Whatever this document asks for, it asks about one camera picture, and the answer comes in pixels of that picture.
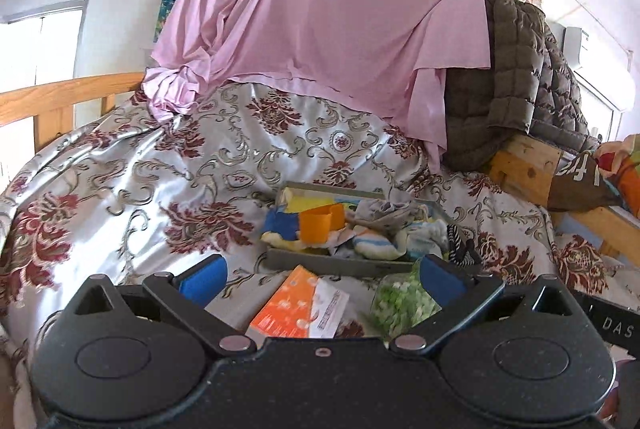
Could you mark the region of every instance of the bed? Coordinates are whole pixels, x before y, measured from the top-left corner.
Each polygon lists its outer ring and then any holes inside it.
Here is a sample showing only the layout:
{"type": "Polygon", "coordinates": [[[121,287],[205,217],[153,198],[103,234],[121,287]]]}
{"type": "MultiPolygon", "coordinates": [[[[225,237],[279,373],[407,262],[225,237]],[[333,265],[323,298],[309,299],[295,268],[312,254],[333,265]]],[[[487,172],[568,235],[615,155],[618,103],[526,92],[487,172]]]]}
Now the bed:
{"type": "MultiPolygon", "coordinates": [[[[0,198],[2,344],[24,382],[14,416],[26,422],[16,419],[16,427],[29,427],[33,416],[24,398],[28,362],[90,274],[135,283],[222,253],[228,282],[208,310],[245,329],[284,279],[264,266],[258,239],[286,181],[398,187],[435,200],[506,282],[558,273],[569,287],[640,310],[635,268],[579,235],[555,235],[545,209],[485,174],[430,173],[424,146],[375,116],[228,83],[201,98],[191,117],[160,124],[138,90],[141,79],[115,74],[0,94],[0,125],[34,116],[41,150],[0,198]],[[114,107],[114,96],[130,91],[114,107]],[[72,131],[72,105],[88,99],[102,99],[106,114],[72,131]]],[[[338,335],[375,335],[367,314],[376,281],[332,279],[351,295],[338,335]]]]}

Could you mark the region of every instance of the bunched pink fabric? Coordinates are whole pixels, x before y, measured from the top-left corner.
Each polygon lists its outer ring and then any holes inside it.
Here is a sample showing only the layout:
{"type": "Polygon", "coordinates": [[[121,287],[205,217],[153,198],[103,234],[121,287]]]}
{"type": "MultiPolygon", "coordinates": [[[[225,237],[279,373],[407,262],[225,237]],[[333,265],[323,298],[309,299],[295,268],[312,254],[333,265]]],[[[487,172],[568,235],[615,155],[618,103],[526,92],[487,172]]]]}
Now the bunched pink fabric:
{"type": "Polygon", "coordinates": [[[177,0],[143,88],[158,120],[227,80],[259,82],[383,117],[447,147],[449,67],[490,66],[484,0],[177,0]]]}

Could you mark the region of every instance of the pink sheet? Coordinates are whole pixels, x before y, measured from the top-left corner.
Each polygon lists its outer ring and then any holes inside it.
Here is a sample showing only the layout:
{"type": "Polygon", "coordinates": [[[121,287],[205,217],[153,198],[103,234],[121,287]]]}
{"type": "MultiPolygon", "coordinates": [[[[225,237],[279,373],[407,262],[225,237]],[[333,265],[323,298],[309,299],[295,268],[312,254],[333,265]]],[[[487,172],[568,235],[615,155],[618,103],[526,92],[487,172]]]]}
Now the pink sheet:
{"type": "Polygon", "coordinates": [[[484,0],[177,0],[143,88],[159,120],[226,80],[371,112],[446,149],[447,67],[489,67],[484,0]]]}

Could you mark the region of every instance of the green plastic package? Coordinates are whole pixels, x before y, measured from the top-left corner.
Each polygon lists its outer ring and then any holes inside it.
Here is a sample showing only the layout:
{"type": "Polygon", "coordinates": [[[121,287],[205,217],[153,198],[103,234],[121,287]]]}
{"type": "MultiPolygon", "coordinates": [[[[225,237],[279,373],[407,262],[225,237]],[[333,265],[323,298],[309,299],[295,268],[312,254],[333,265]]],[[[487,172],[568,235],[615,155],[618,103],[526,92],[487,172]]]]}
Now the green plastic package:
{"type": "Polygon", "coordinates": [[[420,261],[409,274],[386,276],[371,304],[378,328],[393,339],[441,310],[420,284],[420,261]]]}

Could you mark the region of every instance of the orange and white package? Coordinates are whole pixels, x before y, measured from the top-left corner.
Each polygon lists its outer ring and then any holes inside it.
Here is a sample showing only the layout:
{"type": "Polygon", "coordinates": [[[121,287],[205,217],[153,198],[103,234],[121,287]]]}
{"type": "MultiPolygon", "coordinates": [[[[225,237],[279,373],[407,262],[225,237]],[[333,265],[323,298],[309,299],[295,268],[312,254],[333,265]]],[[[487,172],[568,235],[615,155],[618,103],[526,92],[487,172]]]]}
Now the orange and white package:
{"type": "Polygon", "coordinates": [[[349,294],[298,265],[255,316],[246,334],[258,347],[267,337],[331,339],[348,300],[349,294]]]}

